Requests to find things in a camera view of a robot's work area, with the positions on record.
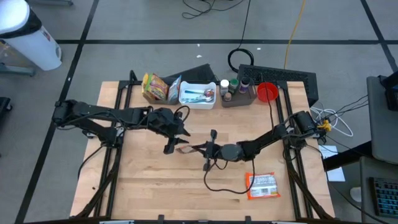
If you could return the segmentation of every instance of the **paper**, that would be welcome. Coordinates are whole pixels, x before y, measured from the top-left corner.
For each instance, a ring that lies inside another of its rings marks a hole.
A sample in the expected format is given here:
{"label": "paper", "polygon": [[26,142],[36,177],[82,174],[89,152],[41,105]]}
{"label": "paper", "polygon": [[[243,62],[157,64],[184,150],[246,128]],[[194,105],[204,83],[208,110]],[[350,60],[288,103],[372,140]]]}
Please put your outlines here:
{"label": "paper", "polygon": [[[331,157],[337,155],[336,146],[319,146],[319,150],[322,153],[322,158],[326,159],[327,157]],[[339,167],[334,170],[328,171],[329,181],[332,182],[345,182],[343,168]]]}

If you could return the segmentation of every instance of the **food package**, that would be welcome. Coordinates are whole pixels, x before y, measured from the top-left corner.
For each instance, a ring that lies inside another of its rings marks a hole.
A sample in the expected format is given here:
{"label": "food package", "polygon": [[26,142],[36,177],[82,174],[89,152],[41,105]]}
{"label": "food package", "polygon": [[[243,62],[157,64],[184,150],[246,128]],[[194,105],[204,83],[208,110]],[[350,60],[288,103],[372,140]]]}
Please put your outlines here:
{"label": "food package", "polygon": [[168,103],[177,100],[178,94],[180,93],[180,84],[181,84],[181,75],[173,82],[173,84],[169,88],[169,94],[167,96]]}
{"label": "food package", "polygon": [[[252,173],[246,173],[246,186],[250,187],[253,180]],[[254,176],[254,183],[251,189],[248,191],[248,199],[256,198],[270,198],[270,197],[280,197],[278,193],[278,186],[274,177],[274,173],[268,174],[256,174]]]}
{"label": "food package", "polygon": [[152,100],[166,100],[168,84],[163,82],[154,73],[145,73],[142,79],[142,94],[148,96]]}

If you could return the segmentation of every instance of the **trash can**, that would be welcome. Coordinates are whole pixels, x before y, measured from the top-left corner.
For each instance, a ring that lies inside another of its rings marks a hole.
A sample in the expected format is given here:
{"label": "trash can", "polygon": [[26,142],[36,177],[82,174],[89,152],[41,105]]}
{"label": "trash can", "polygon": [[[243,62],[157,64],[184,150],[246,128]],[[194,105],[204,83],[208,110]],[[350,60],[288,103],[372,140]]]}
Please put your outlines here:
{"label": "trash can", "polygon": [[24,0],[0,0],[0,39],[44,71],[62,63],[60,46]]}

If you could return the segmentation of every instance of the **black keyboard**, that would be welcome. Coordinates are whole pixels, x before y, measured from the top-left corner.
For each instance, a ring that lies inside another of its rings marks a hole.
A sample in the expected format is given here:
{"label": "black keyboard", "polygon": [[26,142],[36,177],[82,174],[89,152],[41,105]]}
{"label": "black keyboard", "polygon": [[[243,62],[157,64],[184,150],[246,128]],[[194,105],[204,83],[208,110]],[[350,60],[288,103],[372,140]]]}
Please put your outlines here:
{"label": "black keyboard", "polygon": [[398,218],[398,180],[370,177],[369,183],[376,215]]}
{"label": "black keyboard", "polygon": [[317,75],[312,72],[301,72],[253,65],[240,65],[238,79],[250,77],[256,83],[274,81],[301,81],[304,83],[308,104],[318,101]]}

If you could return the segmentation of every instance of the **red cup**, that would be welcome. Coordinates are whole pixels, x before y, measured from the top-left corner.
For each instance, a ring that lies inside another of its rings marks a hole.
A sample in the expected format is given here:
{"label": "red cup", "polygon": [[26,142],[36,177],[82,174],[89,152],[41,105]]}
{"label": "red cup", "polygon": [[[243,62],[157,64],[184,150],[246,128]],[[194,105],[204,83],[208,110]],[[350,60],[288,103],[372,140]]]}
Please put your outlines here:
{"label": "red cup", "polygon": [[257,97],[265,103],[275,100],[278,94],[278,88],[272,83],[261,83],[257,88]]}

